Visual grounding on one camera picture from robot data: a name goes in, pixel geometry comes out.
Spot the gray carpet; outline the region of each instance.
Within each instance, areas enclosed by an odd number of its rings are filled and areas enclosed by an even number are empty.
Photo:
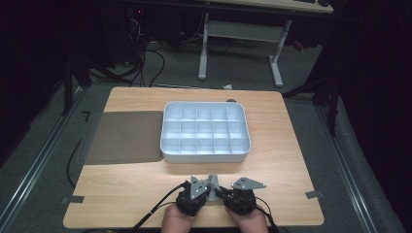
[[[223,50],[224,46],[213,49]],[[274,86],[267,58],[253,54],[243,54],[244,48],[229,48],[225,52],[210,52],[208,78],[200,82],[197,79],[199,48],[170,48],[164,46],[158,50],[166,61],[164,69],[154,85],[194,86],[203,88],[222,88],[232,84],[234,89],[277,90],[285,92],[303,84],[322,48],[298,52],[285,47],[279,66],[284,78],[284,87]],[[161,67],[160,57],[153,52],[146,52],[144,68],[145,84],[150,82]],[[86,96],[67,122],[60,138],[51,151],[51,158],[40,178],[33,186],[9,232],[82,232],[82,229],[66,229],[62,225],[67,206],[61,204],[65,196],[70,196],[73,188],[66,179],[66,166],[72,150],[85,133],[87,125],[84,111],[100,113],[113,86],[120,85],[107,79],[93,79],[93,85],[86,91]],[[139,86],[139,79],[134,83]],[[60,89],[48,106],[36,117],[30,131],[15,153],[0,170],[0,208],[4,210],[13,197],[20,181],[30,168],[37,154],[45,144],[62,111],[63,92]],[[314,187],[324,193],[320,199],[325,215],[321,226],[287,226],[291,233],[297,232],[363,232],[361,222],[353,207],[350,195],[342,181],[327,131],[320,120],[316,107],[306,95],[287,99],[287,108],[291,116],[293,129],[301,146],[304,159]],[[354,177],[365,197],[377,232],[404,232],[390,203],[386,200],[373,173],[364,160],[356,137],[345,116],[344,108],[337,119],[337,140]],[[76,181],[82,165],[77,159],[70,164],[70,177]]]

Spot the human hand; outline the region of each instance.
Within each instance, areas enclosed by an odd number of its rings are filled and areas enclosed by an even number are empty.
[[[257,209],[245,216],[239,216],[229,208],[226,211],[237,222],[242,233],[268,233],[266,216]]]
[[[186,216],[172,204],[164,210],[161,233],[188,233],[195,219],[196,216]]]

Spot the white plastic tray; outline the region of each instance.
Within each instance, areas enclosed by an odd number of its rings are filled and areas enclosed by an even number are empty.
[[[243,107],[233,102],[171,102],[160,149],[171,163],[241,162],[251,149]]]

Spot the wooden tabletop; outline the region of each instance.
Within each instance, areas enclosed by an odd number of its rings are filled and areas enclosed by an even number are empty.
[[[227,4],[247,5],[254,7],[283,9],[289,11],[301,11],[311,13],[332,14],[333,8],[329,5],[323,7],[318,2],[306,3],[294,0],[209,0],[210,2],[219,2]]]
[[[270,206],[278,225],[320,225],[324,216],[282,95],[275,91],[115,87],[105,112],[162,111],[171,101],[226,101],[234,99],[246,114],[252,149],[241,163],[171,164],[165,162],[85,165],[64,225],[68,228],[134,226],[172,188],[195,175],[200,180],[217,174],[221,186],[230,188],[241,176],[265,183],[255,195]],[[175,201],[178,192],[167,200]],[[159,227],[163,209],[143,227]],[[207,203],[193,227],[235,226],[223,203]]]

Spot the white desk leg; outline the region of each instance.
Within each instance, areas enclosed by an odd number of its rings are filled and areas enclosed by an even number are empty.
[[[272,68],[273,79],[275,80],[275,85],[277,87],[282,87],[283,86],[282,77],[281,77],[281,74],[279,72],[279,67],[278,67],[278,59],[279,59],[279,56],[281,54],[282,47],[285,43],[286,37],[288,36],[288,32],[289,32],[289,28],[291,27],[291,23],[292,23],[291,20],[288,20],[285,23],[285,27],[282,30],[281,38],[280,38],[279,43],[278,43],[278,48],[276,49],[276,52],[275,52],[274,55],[269,56],[269,62],[270,62],[270,67]]]
[[[203,29],[203,48],[202,48],[202,54],[200,54],[199,76],[198,76],[200,80],[206,79],[208,34],[209,34],[209,13],[205,13],[205,23],[204,23],[204,29]]]

